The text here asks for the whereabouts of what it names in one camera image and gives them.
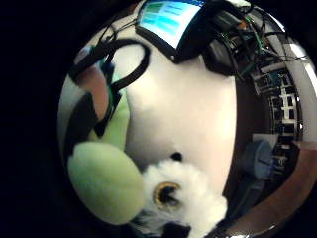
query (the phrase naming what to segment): electronic device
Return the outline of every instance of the electronic device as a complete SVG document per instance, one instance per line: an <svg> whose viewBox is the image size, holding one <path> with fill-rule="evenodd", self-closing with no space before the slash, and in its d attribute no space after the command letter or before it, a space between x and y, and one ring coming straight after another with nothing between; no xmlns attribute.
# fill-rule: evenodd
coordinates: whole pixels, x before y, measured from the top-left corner
<svg viewBox="0 0 317 238"><path fill-rule="evenodd" d="M227 1L150 0L140 9L136 32L179 63L201 54L218 31L239 25L239 17Z"/></svg>

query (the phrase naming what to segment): white desk surface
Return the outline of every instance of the white desk surface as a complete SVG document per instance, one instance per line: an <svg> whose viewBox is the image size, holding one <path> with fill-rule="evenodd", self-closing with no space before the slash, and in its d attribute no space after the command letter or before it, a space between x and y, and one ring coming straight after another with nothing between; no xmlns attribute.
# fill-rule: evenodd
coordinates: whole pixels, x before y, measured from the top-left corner
<svg viewBox="0 0 317 238"><path fill-rule="evenodd" d="M115 26L134 17L121 19ZM142 169L180 152L185 162L207 173L214 189L222 192L236 134L234 77L208 71L201 58L175 65L136 35L134 27L122 31L122 37L138 39L152 49L149 68L127 88L131 106L127 153ZM114 57L116 73L121 77L130 73L142 54L138 46L120 49Z"/></svg>

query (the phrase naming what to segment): wire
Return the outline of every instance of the wire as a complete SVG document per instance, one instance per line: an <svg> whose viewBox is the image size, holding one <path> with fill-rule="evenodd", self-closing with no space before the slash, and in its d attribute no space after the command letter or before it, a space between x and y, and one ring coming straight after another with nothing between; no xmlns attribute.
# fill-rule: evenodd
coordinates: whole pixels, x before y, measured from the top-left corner
<svg viewBox="0 0 317 238"><path fill-rule="evenodd" d="M237 31L237 33L238 33L239 37L241 38L241 40L242 40L242 43L243 43L244 47L245 47L245 48L246 48L246 50L247 50L247 57L248 57L248 60L249 60L249 61L252 61L252 54L251 54L251 50L250 50L250 48L249 48L249 46L248 46L248 43L246 42L246 39L244 38L244 36L242 35L242 33L241 33L241 31L240 31L239 29L236 29L236 31Z"/></svg>
<svg viewBox="0 0 317 238"><path fill-rule="evenodd" d="M254 10L254 8L255 8L255 4L254 3L250 3L250 7L249 7L249 9L246 11L246 12L244 12L244 11L242 11L242 13L243 14L249 14L249 13L251 13L253 10Z"/></svg>
<svg viewBox="0 0 317 238"><path fill-rule="evenodd" d="M104 35L106 34L106 32L108 31L109 28L111 28L113 34L112 36L108 39L108 41L114 37L114 39L117 39L117 34L116 34L116 28L112 25L116 20L117 18L119 17L120 13L117 13L116 15L113 16L113 18L109 21L109 23L106 23L105 24L105 30L102 32L101 36L99 37L98 39L98 43L100 43L104 37Z"/></svg>
<svg viewBox="0 0 317 238"><path fill-rule="evenodd" d="M264 11L263 9L261 9L261 8L259 8L259 7L255 7L254 9L255 9L257 12L259 12L260 14L264 14L264 15L266 15L267 17L269 17L270 21L273 22L278 28L280 28L280 26L278 25L278 23L275 21L275 19L274 19L268 12Z"/></svg>
<svg viewBox="0 0 317 238"><path fill-rule="evenodd" d="M273 36L273 35L285 35L286 38L289 37L287 32L266 32L266 33L264 33L265 37Z"/></svg>
<svg viewBox="0 0 317 238"><path fill-rule="evenodd" d="M262 25L260 27L260 31L261 31L261 38L264 37L265 34L265 29L266 29L266 19L265 19L265 15L262 14Z"/></svg>
<svg viewBox="0 0 317 238"><path fill-rule="evenodd" d="M114 33L114 34L118 34L119 32L121 32L121 31L123 31L123 30L125 30L125 29L127 29L127 28L129 28L129 27L134 26L134 25L136 24L136 22L137 22L137 19L134 19L134 20L132 20L131 22L126 23L125 25L121 26L121 27L116 31L116 33Z"/></svg>
<svg viewBox="0 0 317 238"><path fill-rule="evenodd" d="M237 65L235 64L235 58L234 58L233 52L232 52L232 50L230 48L230 42L229 42L228 37L225 34L223 34L223 33L220 33L218 31L216 31L216 32L218 33L217 34L218 35L218 40L225 45L226 50L227 50L227 52L229 54L230 63L231 63L232 68L234 69L235 77L237 77L239 79L239 82L244 82L245 80L239 74L238 69L237 69Z"/></svg>
<svg viewBox="0 0 317 238"><path fill-rule="evenodd" d="M104 35L106 34L109 28L112 30L113 33L110 37L108 37L106 41L110 41L112 38L117 39L117 29L113 25L108 25L106 29L103 31L103 33L101 34L101 36L99 37L98 43L102 41Z"/></svg>
<svg viewBox="0 0 317 238"><path fill-rule="evenodd" d="M258 42L258 47L259 47L259 50L260 50L260 52L261 52L263 43L262 43L262 41L261 41L261 39L260 39L260 37L259 37L259 35L258 35L256 29L255 29L254 26L253 26L253 23L252 23L253 20L252 20L249 16L246 17L246 20L249 22L249 26L250 26L250 28L252 29L252 31L254 32L254 34L255 34L256 40L257 40L257 42Z"/></svg>
<svg viewBox="0 0 317 238"><path fill-rule="evenodd" d="M242 72L241 75L245 75L247 72L251 71L255 67L255 64L251 62Z"/></svg>
<svg viewBox="0 0 317 238"><path fill-rule="evenodd" d="M282 56L282 55L279 55L279 54L276 53L276 52L270 51L270 50L265 49L265 48L263 48L263 51L264 51L264 52L267 52L267 53L269 53L269 54L271 54L271 55L273 55L273 56L275 56L275 57L280 58L282 61L306 60L306 58L307 58L307 56L302 56L302 57L297 57L297 58L292 57L292 56L288 56L288 55Z"/></svg>

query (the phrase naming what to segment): black headphone band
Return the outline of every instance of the black headphone band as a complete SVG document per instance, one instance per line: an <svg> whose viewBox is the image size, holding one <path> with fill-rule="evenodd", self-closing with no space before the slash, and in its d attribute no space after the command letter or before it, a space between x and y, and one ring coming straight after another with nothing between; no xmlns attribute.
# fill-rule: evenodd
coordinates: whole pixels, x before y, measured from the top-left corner
<svg viewBox="0 0 317 238"><path fill-rule="evenodd" d="M94 49L92 49L89 55L70 70L69 76L71 78L76 78L80 73L94 65L97 61L102 60L106 56L114 54L118 49L129 45L140 45L144 50L144 56L139 66L133 72L111 85L112 91L119 91L121 88L128 86L138 79L146 71L150 62L150 48L134 39L118 39L110 42L100 42Z"/></svg>

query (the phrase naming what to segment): cable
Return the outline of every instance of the cable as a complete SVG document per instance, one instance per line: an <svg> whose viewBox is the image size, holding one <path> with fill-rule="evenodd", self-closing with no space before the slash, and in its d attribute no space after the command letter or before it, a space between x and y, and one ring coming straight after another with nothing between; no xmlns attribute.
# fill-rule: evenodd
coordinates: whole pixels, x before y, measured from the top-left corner
<svg viewBox="0 0 317 238"><path fill-rule="evenodd" d="M117 29L113 25L108 25L106 27L106 29L103 31L103 33L101 34L101 36L99 37L98 43L100 43L102 41L104 35L106 34L106 32L108 31L109 28L112 30L113 33L110 37L107 37L108 39L106 41L110 41L112 38L114 40L117 39Z"/></svg>
<svg viewBox="0 0 317 238"><path fill-rule="evenodd" d="M101 34L101 36L98 39L98 44L102 41L102 38L104 37L104 35L106 34L106 32L108 31L109 28L111 28L111 30L113 31L113 37L114 39L117 39L117 33L116 33L116 28L112 25L118 18L120 14L117 13L116 15L113 16L113 18L109 21L109 23L105 24L105 30L103 31L103 33Z"/></svg>
<svg viewBox="0 0 317 238"><path fill-rule="evenodd" d="M265 37L273 36L273 35L285 35L286 38L289 37L287 32L266 32L266 33L264 33Z"/></svg>
<svg viewBox="0 0 317 238"><path fill-rule="evenodd" d="M241 31L239 29L236 29L236 32L238 33L239 37L242 40L242 44L244 45L244 47L247 50L247 57L249 61L252 61L252 54L251 54L251 50L248 46L248 43L246 42L246 39L244 38L244 36L242 35Z"/></svg>
<svg viewBox="0 0 317 238"><path fill-rule="evenodd" d="M245 75L247 72L251 71L255 67L255 64L251 62L242 72L241 76Z"/></svg>
<svg viewBox="0 0 317 238"><path fill-rule="evenodd" d="M239 82L244 82L245 80L240 76L238 69L237 69L237 65L235 64L235 58L233 56L233 53L231 51L230 48L230 44L229 44L229 39L226 35L224 35L223 33L220 33L218 31L216 31L218 34L218 41L222 42L224 44L224 46L226 47L226 50L229 54L229 58L230 58L230 63L232 68L234 69L235 72L235 76L239 79Z"/></svg>
<svg viewBox="0 0 317 238"><path fill-rule="evenodd" d="M253 20L252 20L249 16L246 17L246 20L249 22L249 26L250 26L250 28L252 29L252 31L254 32L254 34L255 34L256 40L257 40L257 42L258 42L259 50L261 51L261 48L262 48L262 46L263 46L263 43L262 43L262 41L261 41L261 39L260 39L260 37L259 37L259 35L258 35L256 29L255 29L254 26L253 26L253 23L252 23Z"/></svg>
<svg viewBox="0 0 317 238"><path fill-rule="evenodd" d="M265 34L265 29L266 29L266 19L265 19L265 15L262 14L262 25L260 27L260 31L261 31L261 38L264 37Z"/></svg>
<svg viewBox="0 0 317 238"><path fill-rule="evenodd" d="M127 24L121 26L121 27L116 31L115 34L118 34L119 32L121 32L121 31L123 31L123 30L125 30L125 29L127 29L127 28L129 28L129 27L134 26L134 25L136 24L136 20L137 20L137 19L134 19L134 20L132 20L131 22L129 22L129 23L127 23Z"/></svg>
<svg viewBox="0 0 317 238"><path fill-rule="evenodd" d="M275 19L274 19L268 12L264 11L263 9L261 9L261 8L259 8L259 7L255 7L254 9L255 9L257 12L259 12L260 14L264 14L264 15L266 15L267 17L269 17L270 21L273 22L278 28L280 28L280 26L278 25L278 23L275 21Z"/></svg>
<svg viewBox="0 0 317 238"><path fill-rule="evenodd" d="M249 7L249 9L246 11L246 12L244 12L244 11L242 11L242 13L243 14L249 14L249 13L251 13L253 10L254 10L254 8L255 8L255 4L254 3L250 3L250 7Z"/></svg>
<svg viewBox="0 0 317 238"><path fill-rule="evenodd" d="M262 48L262 50L266 53L269 53L275 57L280 58L282 61L306 60L306 58L307 58L307 56L302 56L302 57L297 57L297 58L292 57L292 56L288 56L288 55L282 56L282 55L279 55L278 53L275 53L275 52L270 51L270 50L265 49L265 48Z"/></svg>
<svg viewBox="0 0 317 238"><path fill-rule="evenodd" d="M133 39L118 39L116 41L111 41L109 43L103 43L95 48L91 54L87 55L82 61L76 64L70 71L69 76L71 78L76 78L80 73L88 69L90 66L95 64L97 61L103 59L105 56L110 55L111 53L116 52L118 49L129 46L129 45L139 45L144 50L144 56L141 63L136 69L128 74L127 76L121 78L120 80L114 82L111 85L111 90L113 92L118 92L121 88L128 86L136 79L138 79L147 69L150 63L150 48L137 40Z"/></svg>

